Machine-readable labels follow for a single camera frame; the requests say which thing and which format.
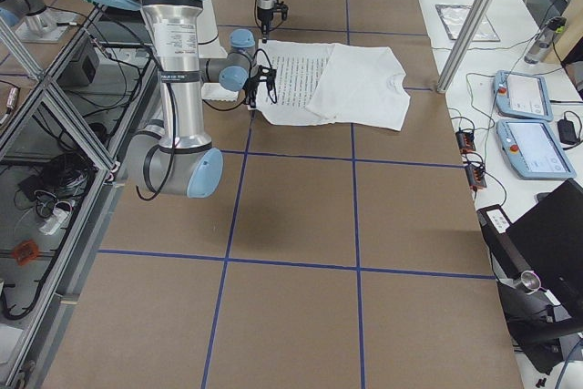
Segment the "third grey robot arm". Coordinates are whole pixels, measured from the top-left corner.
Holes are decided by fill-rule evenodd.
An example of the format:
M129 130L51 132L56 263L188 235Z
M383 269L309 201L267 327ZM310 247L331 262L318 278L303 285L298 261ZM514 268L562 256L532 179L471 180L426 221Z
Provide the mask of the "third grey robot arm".
M1 0L1 18L28 43L56 43L78 14L49 8L45 0Z

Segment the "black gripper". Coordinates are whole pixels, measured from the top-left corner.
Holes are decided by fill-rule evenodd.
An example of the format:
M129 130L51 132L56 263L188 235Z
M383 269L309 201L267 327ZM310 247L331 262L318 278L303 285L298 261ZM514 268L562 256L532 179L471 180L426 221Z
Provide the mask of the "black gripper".
M252 74L243 86L243 104L248 110L256 109L256 101L260 84L264 84L267 90L268 99L272 104L277 103L276 80L277 70L273 67L257 66L257 71Z
M287 19L289 7L280 0L256 0L255 13L256 23L261 30L261 41L267 43L269 32L276 28L272 24L274 17L279 15L281 22Z

